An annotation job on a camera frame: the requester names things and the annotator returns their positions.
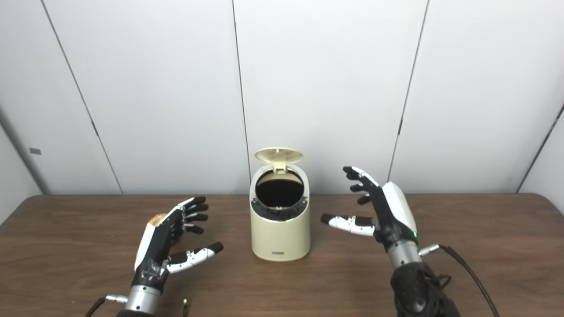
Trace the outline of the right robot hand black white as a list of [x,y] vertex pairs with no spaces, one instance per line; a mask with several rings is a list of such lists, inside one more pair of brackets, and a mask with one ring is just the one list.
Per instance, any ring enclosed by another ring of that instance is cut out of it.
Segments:
[[415,219],[401,189],[394,183],[380,185],[366,171],[354,166],[345,166],[347,179],[357,181],[351,185],[352,192],[364,192],[357,203],[370,203],[375,217],[323,214],[321,222],[330,227],[361,236],[372,236],[386,251],[400,242],[418,245]]

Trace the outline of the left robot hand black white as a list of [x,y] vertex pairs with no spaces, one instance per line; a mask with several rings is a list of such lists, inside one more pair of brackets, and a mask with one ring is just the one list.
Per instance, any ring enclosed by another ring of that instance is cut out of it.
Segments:
[[223,251],[223,244],[216,242],[191,251],[171,253],[173,243],[186,232],[204,233],[204,229],[193,222],[207,221],[208,215],[203,212],[208,209],[206,197],[191,197],[178,203],[169,213],[154,216],[147,223],[135,258],[132,287],[148,287],[163,292],[169,275],[189,269]]

